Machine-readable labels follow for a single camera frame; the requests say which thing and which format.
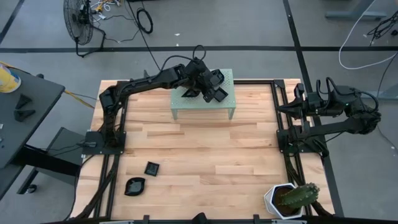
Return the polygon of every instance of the potted cactus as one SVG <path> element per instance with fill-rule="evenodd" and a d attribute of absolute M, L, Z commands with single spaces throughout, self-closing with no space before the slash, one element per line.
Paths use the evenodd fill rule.
<path fill-rule="evenodd" d="M 269 213 L 286 220 L 303 215 L 303 206 L 318 198 L 319 188 L 313 184 L 295 187 L 293 184 L 275 185 L 265 195 L 264 201 Z"/>

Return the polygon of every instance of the perforated plate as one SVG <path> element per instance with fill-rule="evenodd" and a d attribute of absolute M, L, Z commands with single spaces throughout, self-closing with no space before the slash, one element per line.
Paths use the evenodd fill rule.
<path fill-rule="evenodd" d="M 228 96 L 221 102 L 215 99 L 209 103 L 203 99 L 203 95 L 200 93 L 199 96 L 194 98 L 181 97 L 187 89 L 184 87 L 178 87 L 172 90 L 171 95 L 171 108 L 172 109 L 213 109 L 213 108 L 235 108 L 235 89 L 234 89 L 234 77 L 232 75 L 232 69 L 220 69 L 225 79 L 220 85 Z"/>

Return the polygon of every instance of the electric fan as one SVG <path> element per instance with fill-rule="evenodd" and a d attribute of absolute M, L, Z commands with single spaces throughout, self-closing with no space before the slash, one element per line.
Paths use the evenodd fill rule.
<path fill-rule="evenodd" d="M 104 46 L 105 31 L 93 25 L 93 13 L 89 0 L 63 0 L 63 16 L 70 37 L 76 43 L 76 54 L 84 57 L 93 52 L 100 51 Z M 93 29 L 102 33 L 101 46 L 85 54 L 79 54 L 78 45 L 85 45 L 93 37 Z"/>

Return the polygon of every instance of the yellow container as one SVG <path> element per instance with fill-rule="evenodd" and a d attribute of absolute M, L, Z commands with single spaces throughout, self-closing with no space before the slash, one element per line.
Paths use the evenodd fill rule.
<path fill-rule="evenodd" d="M 21 79 L 0 64 L 0 93 L 11 93 L 21 85 Z"/>

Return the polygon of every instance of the black floor line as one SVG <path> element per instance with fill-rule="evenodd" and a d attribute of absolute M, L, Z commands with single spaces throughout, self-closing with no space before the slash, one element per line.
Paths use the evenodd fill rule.
<path fill-rule="evenodd" d="M 305 65 L 303 51 L 300 46 L 299 36 L 297 35 L 297 30 L 296 30 L 296 27 L 294 24 L 292 11 L 290 10 L 289 1 L 283 0 L 283 2 L 284 2 L 287 20 L 288 20 L 289 27 L 290 27 L 290 32 L 292 34 L 294 46 L 296 49 L 298 64 L 300 65 L 300 70 L 302 73 L 305 89 L 307 92 L 311 92 L 312 91 L 311 81 L 310 81 L 310 77 L 308 75 L 307 66 Z M 314 125 L 316 125 L 316 126 L 322 125 L 319 117 L 313 117 L 313 120 L 314 120 Z M 325 174 L 327 177 L 326 179 L 328 182 L 328 188 L 330 191 L 330 195 L 331 195 L 333 207 L 335 209 L 335 213 L 339 217 L 344 217 L 343 207 L 341 205 L 341 200 L 340 200 L 340 196 L 339 196 L 338 189 L 337 189 L 335 174 L 333 172 L 333 167 L 331 165 L 330 156 L 328 156 L 327 158 L 324 159 L 323 165 L 325 167 Z"/>
<path fill-rule="evenodd" d="M 301 47 L 301 46 L 250 46 L 250 45 L 225 45 L 225 46 L 205 46 L 208 51 L 283 51 L 295 52 L 300 49 L 301 52 L 338 52 L 340 47 Z M 192 51 L 195 46 L 182 47 L 150 47 L 153 52 L 183 52 Z M 88 52 L 95 48 L 79 48 L 80 52 Z M 147 52 L 146 47 L 105 47 L 101 52 Z M 397 47 L 344 47 L 344 52 L 372 52 L 372 51 L 398 51 Z M 74 53 L 74 47 L 64 48 L 0 48 L 0 53 Z"/>
<path fill-rule="evenodd" d="M 6 34 L 8 32 L 8 30 L 10 29 L 10 26 L 12 24 L 12 22 L 14 22 L 14 19 L 17 17 L 19 10 L 22 7 L 22 4 L 24 3 L 25 0 L 19 0 L 17 6 L 15 7 L 14 11 L 12 12 L 10 18 L 8 19 L 6 25 L 4 26 L 4 28 L 2 29 L 1 33 L 0 33 L 0 45 L 2 40 L 4 40 L 4 38 L 6 37 Z"/>

